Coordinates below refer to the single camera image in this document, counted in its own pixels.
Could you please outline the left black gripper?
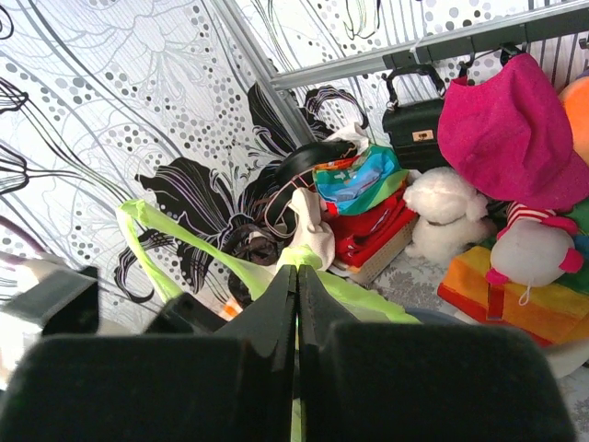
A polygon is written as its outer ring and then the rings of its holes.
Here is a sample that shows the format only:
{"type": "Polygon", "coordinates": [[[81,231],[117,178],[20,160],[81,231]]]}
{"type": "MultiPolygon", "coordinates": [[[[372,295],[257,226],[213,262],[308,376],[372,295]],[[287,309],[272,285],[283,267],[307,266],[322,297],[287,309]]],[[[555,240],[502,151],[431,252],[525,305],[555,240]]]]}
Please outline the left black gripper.
{"type": "Polygon", "coordinates": [[[169,300],[146,327],[146,333],[211,334],[221,318],[188,293],[169,300]]]}

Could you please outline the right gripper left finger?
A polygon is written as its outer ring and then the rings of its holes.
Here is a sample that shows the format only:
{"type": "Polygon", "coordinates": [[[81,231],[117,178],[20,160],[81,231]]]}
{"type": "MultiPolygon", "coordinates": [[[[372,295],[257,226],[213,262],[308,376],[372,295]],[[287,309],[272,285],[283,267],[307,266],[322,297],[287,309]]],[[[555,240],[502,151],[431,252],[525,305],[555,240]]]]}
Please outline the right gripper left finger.
{"type": "Polygon", "coordinates": [[[286,441],[296,272],[211,334],[54,334],[19,360],[1,396],[5,441],[286,441]]]}

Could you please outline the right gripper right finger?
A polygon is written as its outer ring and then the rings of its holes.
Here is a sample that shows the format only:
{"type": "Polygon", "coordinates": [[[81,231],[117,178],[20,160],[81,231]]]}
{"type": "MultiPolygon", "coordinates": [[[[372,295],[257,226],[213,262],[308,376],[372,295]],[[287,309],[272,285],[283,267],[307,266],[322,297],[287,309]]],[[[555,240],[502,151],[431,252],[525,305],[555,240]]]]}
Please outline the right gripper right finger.
{"type": "Polygon", "coordinates": [[[363,322],[298,272],[305,441],[573,441],[549,363],[524,333],[363,322]]]}

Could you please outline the green plastic trash bag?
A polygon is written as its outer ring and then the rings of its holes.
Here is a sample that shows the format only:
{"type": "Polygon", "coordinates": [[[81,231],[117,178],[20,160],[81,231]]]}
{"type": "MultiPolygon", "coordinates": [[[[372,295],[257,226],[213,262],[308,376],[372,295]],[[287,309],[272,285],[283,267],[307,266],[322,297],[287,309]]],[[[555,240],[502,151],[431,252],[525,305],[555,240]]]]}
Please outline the green plastic trash bag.
{"type": "MultiPolygon", "coordinates": [[[[197,251],[204,252],[208,257],[218,260],[229,270],[236,273],[238,281],[244,283],[246,288],[252,291],[251,297],[254,301],[261,297],[262,292],[268,288],[271,279],[283,265],[292,264],[298,269],[302,264],[310,264],[311,267],[318,271],[318,278],[327,289],[329,296],[337,301],[340,306],[351,312],[355,318],[361,321],[400,324],[420,323],[402,306],[386,301],[376,291],[368,290],[337,275],[319,270],[322,265],[319,263],[319,257],[306,243],[302,246],[287,247],[281,252],[278,264],[264,266],[244,261],[220,251],[205,240],[197,238],[197,236],[144,200],[130,200],[123,203],[116,209],[116,218],[121,233],[134,255],[133,257],[141,264],[153,288],[163,301],[170,301],[179,297],[182,290],[148,256],[146,253],[147,246],[141,245],[140,239],[136,236],[133,221],[139,222],[144,227],[154,228],[156,233],[163,233],[166,238],[171,237],[172,242],[178,239],[197,251]]],[[[294,429],[287,430],[286,441],[301,441],[300,400],[291,400],[288,404],[291,418],[294,419],[294,429]]],[[[395,405],[395,403],[385,401],[384,405],[395,405]]],[[[394,413],[386,413],[384,405],[381,407],[383,410],[376,407],[377,410],[370,412],[366,403],[360,411],[367,412],[367,417],[360,419],[359,424],[352,425],[351,417],[340,418],[336,423],[335,430],[341,430],[343,436],[337,436],[335,440],[344,441],[346,436],[350,441],[401,441],[403,437],[408,437],[402,435],[401,424],[393,423],[392,418],[400,416],[396,416],[394,413]]],[[[335,430],[328,430],[327,424],[322,424],[319,429],[323,432],[323,436],[319,436],[319,441],[328,441],[328,436],[335,436],[335,430]]],[[[221,431],[219,426],[214,428],[212,436],[205,436],[204,430],[197,430],[194,435],[181,436],[179,441],[261,441],[261,436],[247,439],[242,436],[229,436],[229,438],[226,438],[227,435],[221,431]]]]}

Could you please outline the blue trash bin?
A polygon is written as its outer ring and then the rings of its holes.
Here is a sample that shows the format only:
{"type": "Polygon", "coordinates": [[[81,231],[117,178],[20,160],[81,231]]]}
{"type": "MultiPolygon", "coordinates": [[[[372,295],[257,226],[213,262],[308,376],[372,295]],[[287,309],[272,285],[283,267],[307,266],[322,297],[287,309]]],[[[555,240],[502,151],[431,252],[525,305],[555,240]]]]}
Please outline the blue trash bin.
{"type": "Polygon", "coordinates": [[[459,325],[464,321],[446,313],[427,308],[406,308],[405,311],[423,324],[432,325],[459,325]]]}

